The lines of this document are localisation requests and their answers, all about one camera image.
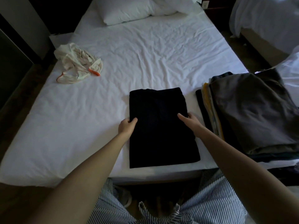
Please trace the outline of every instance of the person's right arm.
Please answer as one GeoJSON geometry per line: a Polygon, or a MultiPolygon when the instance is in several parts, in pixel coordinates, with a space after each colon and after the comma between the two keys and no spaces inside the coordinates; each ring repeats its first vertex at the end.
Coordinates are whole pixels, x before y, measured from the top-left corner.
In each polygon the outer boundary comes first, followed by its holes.
{"type": "Polygon", "coordinates": [[[194,115],[178,117],[202,140],[256,223],[299,223],[299,199],[276,177],[201,125],[194,115]]]}

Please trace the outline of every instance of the orange trim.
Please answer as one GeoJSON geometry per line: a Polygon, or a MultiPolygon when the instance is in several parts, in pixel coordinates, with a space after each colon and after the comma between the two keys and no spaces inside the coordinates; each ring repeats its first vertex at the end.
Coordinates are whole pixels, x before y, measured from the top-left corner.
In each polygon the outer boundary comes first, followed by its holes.
{"type": "Polygon", "coordinates": [[[95,74],[96,76],[100,76],[99,72],[93,71],[90,68],[88,68],[88,71],[95,74]]]}
{"type": "Polygon", "coordinates": [[[63,76],[63,73],[64,73],[64,72],[62,72],[61,75],[57,77],[56,82],[58,82],[58,79],[59,79],[61,76],[63,76]]]}

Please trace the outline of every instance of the wall outlet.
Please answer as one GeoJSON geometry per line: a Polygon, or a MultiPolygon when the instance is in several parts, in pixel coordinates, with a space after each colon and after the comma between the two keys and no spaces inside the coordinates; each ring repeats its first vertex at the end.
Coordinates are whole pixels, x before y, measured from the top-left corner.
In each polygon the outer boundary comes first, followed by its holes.
{"type": "Polygon", "coordinates": [[[210,1],[202,1],[202,9],[207,9],[210,1]]]}

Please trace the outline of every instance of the forearm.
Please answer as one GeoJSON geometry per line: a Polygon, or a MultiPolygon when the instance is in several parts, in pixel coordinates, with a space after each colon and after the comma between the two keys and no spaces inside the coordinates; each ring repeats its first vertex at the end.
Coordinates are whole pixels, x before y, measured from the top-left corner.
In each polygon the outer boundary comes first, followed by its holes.
{"type": "Polygon", "coordinates": [[[277,178],[207,128],[196,131],[257,223],[299,223],[299,200],[277,178]]]}
{"type": "Polygon", "coordinates": [[[30,223],[86,223],[127,136],[119,134],[75,168],[30,223]]]}

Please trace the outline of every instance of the hand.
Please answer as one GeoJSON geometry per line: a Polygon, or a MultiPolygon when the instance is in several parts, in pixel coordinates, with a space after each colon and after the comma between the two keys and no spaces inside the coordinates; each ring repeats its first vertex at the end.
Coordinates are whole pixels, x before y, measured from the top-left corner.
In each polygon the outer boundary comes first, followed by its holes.
{"type": "Polygon", "coordinates": [[[200,130],[204,128],[204,126],[198,121],[195,115],[188,113],[188,118],[178,113],[178,118],[184,122],[184,124],[189,127],[196,137],[200,137],[200,130]]]}
{"type": "Polygon", "coordinates": [[[135,125],[137,123],[137,118],[134,118],[132,120],[132,122],[130,122],[129,119],[124,119],[121,121],[121,123],[119,124],[118,126],[118,134],[125,134],[128,139],[130,138],[130,136],[132,135],[133,133],[133,130],[135,128],[135,125]]]}

